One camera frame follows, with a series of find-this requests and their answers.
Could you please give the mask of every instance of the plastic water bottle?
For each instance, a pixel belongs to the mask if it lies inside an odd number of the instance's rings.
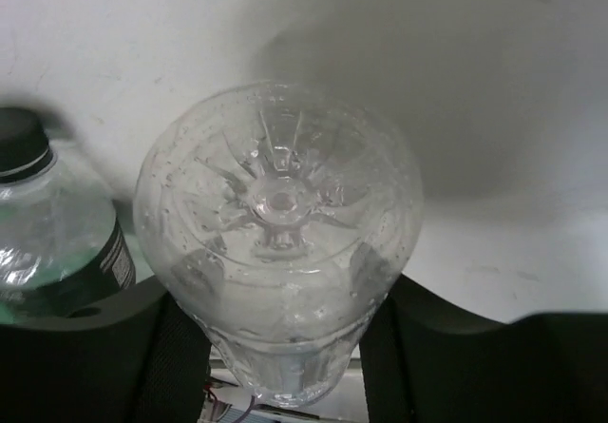
[[[259,399],[321,398],[402,272],[422,185],[391,123],[315,90],[240,87],[194,106],[142,167],[153,271]]]
[[[34,112],[0,108],[0,322],[77,317],[134,282],[100,181],[56,155]]]

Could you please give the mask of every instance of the cable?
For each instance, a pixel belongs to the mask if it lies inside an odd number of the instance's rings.
[[[210,388],[207,389],[207,393],[213,397],[213,408],[211,409],[211,416],[209,417],[209,420],[216,421],[213,419],[213,417],[216,416],[216,410],[218,409],[218,397],[211,391]]]
[[[247,408],[247,410],[243,413],[243,415],[241,415],[239,418],[237,418],[232,423],[241,423],[242,421],[244,421],[245,418],[247,418],[247,416],[249,416],[249,413],[251,413],[251,411],[254,409],[255,403],[256,403],[256,399],[253,396],[251,396],[251,401],[249,402],[249,407]]]
[[[216,421],[221,421],[223,419],[223,417],[226,416],[230,412],[230,409],[232,409],[232,404],[227,404],[226,410],[224,411],[224,413],[222,415],[220,415],[218,417],[218,419]]]

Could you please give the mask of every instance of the bottle cap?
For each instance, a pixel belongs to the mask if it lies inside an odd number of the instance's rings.
[[[14,183],[53,160],[40,116],[29,109],[0,107],[0,183]]]

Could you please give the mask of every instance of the clear plastic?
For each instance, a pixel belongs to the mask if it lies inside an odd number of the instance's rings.
[[[55,315],[42,309],[52,301],[32,300],[32,292],[28,307],[35,313],[15,314],[2,299],[22,298],[25,291],[63,280],[99,254],[116,222],[105,193],[90,171],[63,157],[24,181],[0,184],[0,323]],[[62,291],[56,297],[63,301],[94,302],[86,288]]]
[[[241,384],[296,407],[343,374],[408,261],[422,207],[417,164],[390,123],[264,83],[169,126],[134,214],[153,271]]]

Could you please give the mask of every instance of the black mesh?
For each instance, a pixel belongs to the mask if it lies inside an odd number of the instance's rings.
[[[166,297],[130,421],[196,422],[204,401],[211,344]]]
[[[389,300],[380,307],[359,344],[370,422],[410,423],[408,374]]]

